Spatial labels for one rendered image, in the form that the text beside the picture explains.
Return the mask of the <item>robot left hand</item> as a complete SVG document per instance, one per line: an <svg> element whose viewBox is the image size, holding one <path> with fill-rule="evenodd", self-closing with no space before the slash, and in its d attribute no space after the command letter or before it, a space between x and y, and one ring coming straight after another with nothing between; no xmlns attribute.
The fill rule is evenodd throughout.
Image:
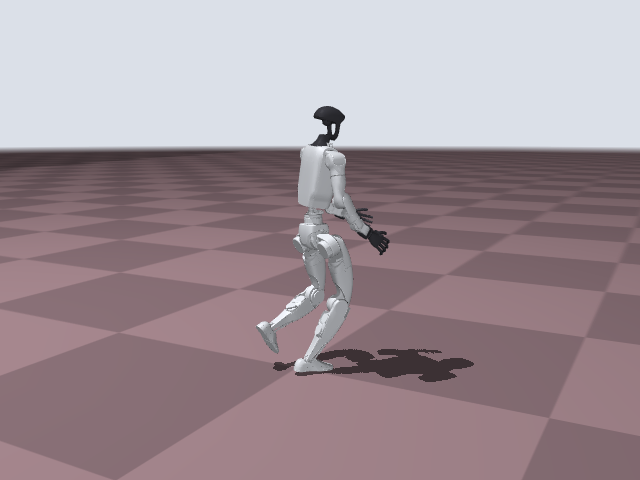
<svg viewBox="0 0 640 480"><path fill-rule="evenodd" d="M343 208L343 209L344 209L344 208ZM366 221L366 222L372 223L373 221L370 221L370 220L367 220L367 219L365 219L365 218L362 218L361 216L363 216L363 217L367 217L367 218L373 218L373 216L366 215L366 214L361 214L361 213L359 212L359 211L367 211L367 210L368 210L367 208L359 208L359 209L356 209L356 212L357 212L357 214L359 215L360 219L362 219L363 221ZM340 219L343 219L343 220L345 219L344 217L340 217L340 216L337 216L337 215L334 215L334 216L335 216L335 217L338 217L338 218L340 218ZM366 223L364 223L364 224L366 224ZM368 224L366 224L366 225L368 225ZM370 227L370 225L368 225L368 226Z"/></svg>

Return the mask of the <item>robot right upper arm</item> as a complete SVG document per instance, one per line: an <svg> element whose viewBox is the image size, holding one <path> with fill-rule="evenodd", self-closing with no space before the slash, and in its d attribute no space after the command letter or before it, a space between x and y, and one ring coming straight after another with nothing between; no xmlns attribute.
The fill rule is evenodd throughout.
<svg viewBox="0 0 640 480"><path fill-rule="evenodd" d="M336 151L325 152L325 164L330 170L331 185L333 189L332 204L337 209L345 208L343 196L345 193L346 176L345 166L346 158L344 154Z"/></svg>

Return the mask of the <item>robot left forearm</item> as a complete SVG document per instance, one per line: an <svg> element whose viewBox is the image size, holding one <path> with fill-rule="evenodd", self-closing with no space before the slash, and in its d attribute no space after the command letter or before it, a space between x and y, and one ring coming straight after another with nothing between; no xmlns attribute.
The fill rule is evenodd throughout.
<svg viewBox="0 0 640 480"><path fill-rule="evenodd" d="M323 210L323 209L322 209L322 210ZM325 209L325 212L326 212L326 213L328 213L328 214L334 214L334 215L337 215L337 216L343 217L343 216L342 216L342 214L341 214L342 210L343 210L343 208L342 208L342 209L337 209L337 208L335 208L335 207L333 206L333 204L332 204L332 203L330 203L329 208L328 208L328 209Z"/></svg>

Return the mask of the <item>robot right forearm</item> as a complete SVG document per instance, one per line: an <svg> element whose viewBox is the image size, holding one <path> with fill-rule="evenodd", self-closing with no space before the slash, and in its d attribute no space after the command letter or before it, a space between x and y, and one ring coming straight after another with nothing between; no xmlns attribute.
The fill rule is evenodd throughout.
<svg viewBox="0 0 640 480"><path fill-rule="evenodd" d="M356 233L360 232L367 236L370 228L364 224L362 219L360 219L349 194L344 194L343 203L345 208L342 210L341 214L347 220L348 224L350 224L350 228Z"/></svg>

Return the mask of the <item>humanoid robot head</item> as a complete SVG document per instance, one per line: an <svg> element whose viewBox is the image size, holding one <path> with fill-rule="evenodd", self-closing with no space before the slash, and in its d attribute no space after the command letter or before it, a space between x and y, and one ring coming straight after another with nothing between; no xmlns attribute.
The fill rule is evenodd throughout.
<svg viewBox="0 0 640 480"><path fill-rule="evenodd" d="M311 144L311 146L327 146L330 140L335 140L338 137L340 124L344 121L345 116L338 109L331 106L323 106L316 110L314 118L322 120L323 125L327 126L327 134L319 134L317 140ZM335 124L335 133L332 135L331 125Z"/></svg>

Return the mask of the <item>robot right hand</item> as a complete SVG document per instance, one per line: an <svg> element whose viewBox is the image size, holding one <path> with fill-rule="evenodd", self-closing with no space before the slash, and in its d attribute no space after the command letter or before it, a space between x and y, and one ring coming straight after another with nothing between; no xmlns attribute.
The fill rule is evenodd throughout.
<svg viewBox="0 0 640 480"><path fill-rule="evenodd" d="M361 237L363 237L364 239L369 239L369 241L372 244L372 246L377 248L377 250L380 252L379 255L383 255L383 252L386 252L386 249L388 248L388 244L390 243L390 240L385 238L382 235L382 234L387 235L387 233L385 231L377 231L377 230L373 231L373 229L371 227L369 227L369 228L370 228L370 230L369 230L367 236L365 236L364 234L362 234L360 232L357 232L357 234L360 235ZM383 241L383 240L385 240L386 242ZM385 245L385 247L381 243L383 245ZM383 249L383 251L379 246Z"/></svg>

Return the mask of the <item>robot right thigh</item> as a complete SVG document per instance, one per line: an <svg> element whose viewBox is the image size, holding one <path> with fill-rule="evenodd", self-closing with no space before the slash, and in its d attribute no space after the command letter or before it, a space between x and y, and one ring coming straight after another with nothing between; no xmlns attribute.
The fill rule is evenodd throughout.
<svg viewBox="0 0 640 480"><path fill-rule="evenodd" d="M353 290L353 270L343 239L339 235L322 232L316 236L316 244L321 256L328 259L329 271L337 290L327 300L329 312L338 299L344 299L349 306Z"/></svg>

